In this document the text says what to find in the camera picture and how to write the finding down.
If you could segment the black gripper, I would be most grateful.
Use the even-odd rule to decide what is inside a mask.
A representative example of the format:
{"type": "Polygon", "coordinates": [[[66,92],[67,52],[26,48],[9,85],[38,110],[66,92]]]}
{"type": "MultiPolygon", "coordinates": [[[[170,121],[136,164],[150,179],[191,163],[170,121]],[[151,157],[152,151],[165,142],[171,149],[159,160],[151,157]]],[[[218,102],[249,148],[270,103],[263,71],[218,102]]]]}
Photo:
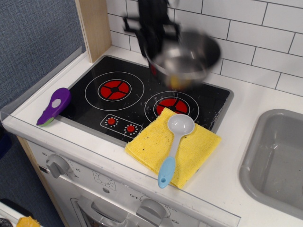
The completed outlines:
{"type": "Polygon", "coordinates": [[[139,15],[123,17],[124,30],[135,33],[143,57],[155,56],[161,52],[164,39],[178,40],[179,25],[168,16],[167,4],[139,4],[139,15]],[[140,23],[140,29],[131,28],[128,21],[140,23]]]}

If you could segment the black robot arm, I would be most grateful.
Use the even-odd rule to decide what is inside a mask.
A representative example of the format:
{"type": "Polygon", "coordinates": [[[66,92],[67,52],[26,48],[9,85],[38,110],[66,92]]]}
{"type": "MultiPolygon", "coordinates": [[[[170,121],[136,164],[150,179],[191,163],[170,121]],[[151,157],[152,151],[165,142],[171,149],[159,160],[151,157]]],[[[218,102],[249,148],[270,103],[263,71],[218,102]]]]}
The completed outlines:
{"type": "Polygon", "coordinates": [[[180,26],[168,16],[167,0],[139,0],[139,16],[124,17],[124,30],[134,33],[142,56],[154,57],[161,52],[165,39],[178,40],[180,26]]]}

